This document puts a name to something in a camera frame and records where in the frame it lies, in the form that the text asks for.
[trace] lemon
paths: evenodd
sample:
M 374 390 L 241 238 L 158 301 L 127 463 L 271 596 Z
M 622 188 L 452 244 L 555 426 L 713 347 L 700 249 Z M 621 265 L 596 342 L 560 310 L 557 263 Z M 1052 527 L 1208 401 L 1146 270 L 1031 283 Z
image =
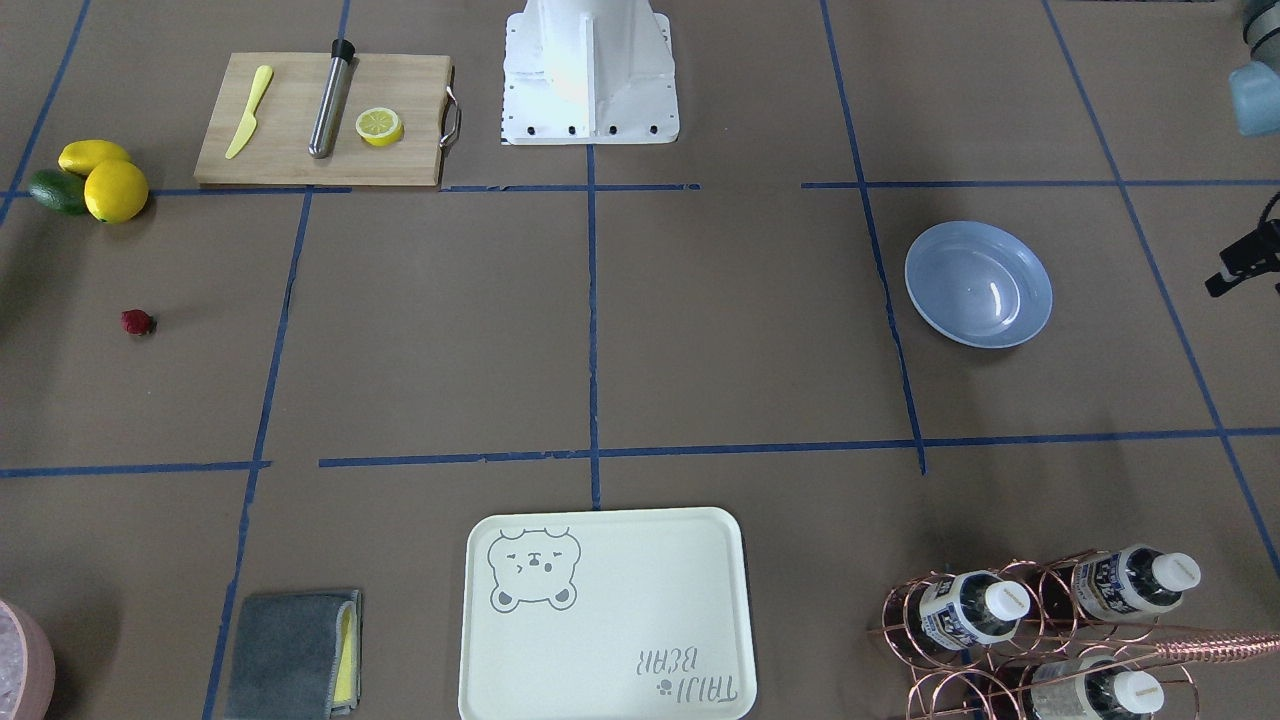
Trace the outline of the lemon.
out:
M 102 160 L 84 181 L 84 205 L 104 223 L 123 223 L 147 204 L 147 178 L 127 160 Z
M 404 137 L 404 126 L 390 108 L 370 108 L 356 118 L 356 132 L 374 147 L 390 145 Z
M 87 176 L 93 172 L 102 160 L 131 161 L 129 154 L 110 140 L 78 140 L 67 147 L 58 156 L 58 167 L 68 173 Z
M 36 170 L 27 183 L 27 190 L 45 208 L 51 208 L 65 215 L 83 215 L 84 178 L 63 170 Z

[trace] lemon slice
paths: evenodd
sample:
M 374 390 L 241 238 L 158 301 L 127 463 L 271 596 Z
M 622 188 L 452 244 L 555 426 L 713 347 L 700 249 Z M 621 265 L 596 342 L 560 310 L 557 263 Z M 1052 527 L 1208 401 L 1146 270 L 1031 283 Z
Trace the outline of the lemon slice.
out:
M 390 108 L 370 108 L 356 118 L 356 132 L 374 147 L 390 145 L 404 136 L 399 115 Z

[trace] black cap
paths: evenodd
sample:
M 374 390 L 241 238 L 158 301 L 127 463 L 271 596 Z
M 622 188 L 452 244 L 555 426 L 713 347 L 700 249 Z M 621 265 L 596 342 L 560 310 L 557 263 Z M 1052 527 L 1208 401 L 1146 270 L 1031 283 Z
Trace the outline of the black cap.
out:
M 356 56 L 356 46 L 347 42 L 346 38 L 339 37 L 333 41 L 333 50 L 329 53 L 330 58 L 342 58 L 343 60 L 351 61 Z

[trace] gray towel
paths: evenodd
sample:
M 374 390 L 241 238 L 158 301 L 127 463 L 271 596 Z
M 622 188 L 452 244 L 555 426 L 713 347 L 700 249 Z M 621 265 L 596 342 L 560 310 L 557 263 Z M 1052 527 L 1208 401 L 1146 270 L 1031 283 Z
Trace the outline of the gray towel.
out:
M 326 720 L 334 710 L 349 711 L 333 707 L 340 623 L 348 607 L 358 628 L 360 591 L 244 598 L 236 628 L 227 720 Z

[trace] wooden cutting board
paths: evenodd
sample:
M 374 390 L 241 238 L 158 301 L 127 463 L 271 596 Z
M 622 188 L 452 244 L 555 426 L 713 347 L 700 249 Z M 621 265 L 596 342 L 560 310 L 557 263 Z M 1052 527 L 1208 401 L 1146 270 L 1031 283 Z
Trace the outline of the wooden cutting board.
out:
M 316 160 L 307 152 L 307 143 L 329 79 L 329 61 L 328 53 L 233 54 L 196 160 L 196 179 L 236 184 L 438 184 L 444 88 L 453 61 L 442 55 L 357 54 L 333 154 Z M 259 65 L 271 65 L 275 74 L 255 113 L 253 137 L 228 160 L 227 146 L 239 127 Z M 376 106 L 399 114 L 404 137 L 398 142 L 372 147 L 356 135 L 356 118 Z

